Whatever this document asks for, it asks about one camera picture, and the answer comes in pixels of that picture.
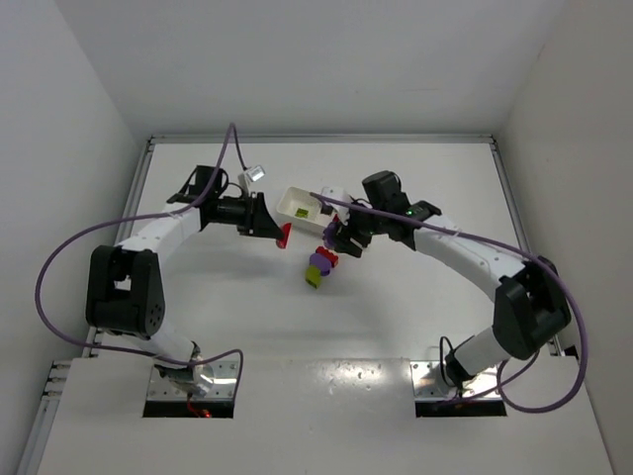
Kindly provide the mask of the red half-round lego brick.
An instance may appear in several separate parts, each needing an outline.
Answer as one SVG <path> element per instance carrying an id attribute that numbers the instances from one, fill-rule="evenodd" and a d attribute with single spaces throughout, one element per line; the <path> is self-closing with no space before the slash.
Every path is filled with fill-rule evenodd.
<path id="1" fill-rule="evenodd" d="M 285 249 L 287 247 L 291 230 L 292 230 L 291 223 L 285 223 L 281 226 L 282 237 L 276 240 L 276 245 L 278 248 Z"/>

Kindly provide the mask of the light purple round lego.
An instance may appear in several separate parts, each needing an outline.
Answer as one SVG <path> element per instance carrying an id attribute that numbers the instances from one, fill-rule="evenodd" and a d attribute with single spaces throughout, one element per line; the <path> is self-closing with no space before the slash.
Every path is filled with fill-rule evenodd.
<path id="1" fill-rule="evenodd" d="M 332 269 L 331 261 L 320 253 L 313 253 L 309 258 L 310 266 L 315 267 L 321 276 L 326 276 L 330 273 Z"/>

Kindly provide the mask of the white three-compartment tray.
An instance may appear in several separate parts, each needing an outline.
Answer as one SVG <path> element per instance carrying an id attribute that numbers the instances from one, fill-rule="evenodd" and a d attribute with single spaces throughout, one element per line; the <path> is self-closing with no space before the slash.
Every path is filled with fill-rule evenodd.
<path id="1" fill-rule="evenodd" d="M 321 235 L 337 218 L 346 219 L 346 207 L 324 203 L 308 190 L 289 187 L 276 207 L 277 214 L 294 228 Z"/>

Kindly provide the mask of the lime green lego plate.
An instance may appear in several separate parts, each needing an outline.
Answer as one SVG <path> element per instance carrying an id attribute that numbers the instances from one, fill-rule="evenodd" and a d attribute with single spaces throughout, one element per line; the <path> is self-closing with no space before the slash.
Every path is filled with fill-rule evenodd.
<path id="1" fill-rule="evenodd" d="M 305 280 L 313 288 L 317 289 L 321 285 L 321 271 L 314 265 L 309 265 L 306 269 Z"/>

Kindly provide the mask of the purple curved lego brick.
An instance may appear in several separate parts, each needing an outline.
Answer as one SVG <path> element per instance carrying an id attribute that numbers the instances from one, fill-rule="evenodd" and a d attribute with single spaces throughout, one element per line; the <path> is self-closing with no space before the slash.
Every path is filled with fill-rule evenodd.
<path id="1" fill-rule="evenodd" d="M 332 221 L 323 231 L 323 239 L 328 240 L 335 236 L 338 230 L 338 222 Z"/>

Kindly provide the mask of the red rectangular lego brick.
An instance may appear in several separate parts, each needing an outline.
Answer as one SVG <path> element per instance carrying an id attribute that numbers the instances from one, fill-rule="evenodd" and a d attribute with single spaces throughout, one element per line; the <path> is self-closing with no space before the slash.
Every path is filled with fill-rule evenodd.
<path id="1" fill-rule="evenodd" d="M 316 249 L 316 253 L 325 257 L 330 262 L 332 268 L 335 268 L 338 265 L 339 256 L 334 251 L 324 246 L 319 246 Z"/>

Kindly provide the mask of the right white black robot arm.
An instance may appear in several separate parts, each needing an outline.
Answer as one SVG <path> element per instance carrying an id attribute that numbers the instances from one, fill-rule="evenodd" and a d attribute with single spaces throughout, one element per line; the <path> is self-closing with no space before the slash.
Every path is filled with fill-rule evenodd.
<path id="1" fill-rule="evenodd" d="M 436 206 L 411 202 L 393 171 L 374 173 L 362 185 L 367 205 L 339 188 L 321 190 L 320 202 L 337 216 L 323 233 L 328 247 L 361 257 L 374 236 L 385 235 L 442 262 L 494 304 L 492 324 L 441 357 L 449 385 L 461 388 L 504 360 L 528 359 L 571 322 L 564 293 L 552 277 L 555 267 L 547 259 L 519 258 L 464 237 Z"/>

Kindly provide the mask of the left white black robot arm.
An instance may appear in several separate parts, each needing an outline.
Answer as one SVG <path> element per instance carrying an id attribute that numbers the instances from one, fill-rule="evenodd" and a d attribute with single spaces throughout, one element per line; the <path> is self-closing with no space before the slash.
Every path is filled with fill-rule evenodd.
<path id="1" fill-rule="evenodd" d="M 281 240 L 285 234 L 269 214 L 263 193 L 226 195 L 226 172 L 199 165 L 166 202 L 162 217 L 114 246 L 91 254 L 87 323 L 120 335 L 146 351 L 161 377 L 202 392 L 212 380 L 200 348 L 167 321 L 162 267 L 188 238 L 209 224 L 230 225 L 251 238 Z"/>

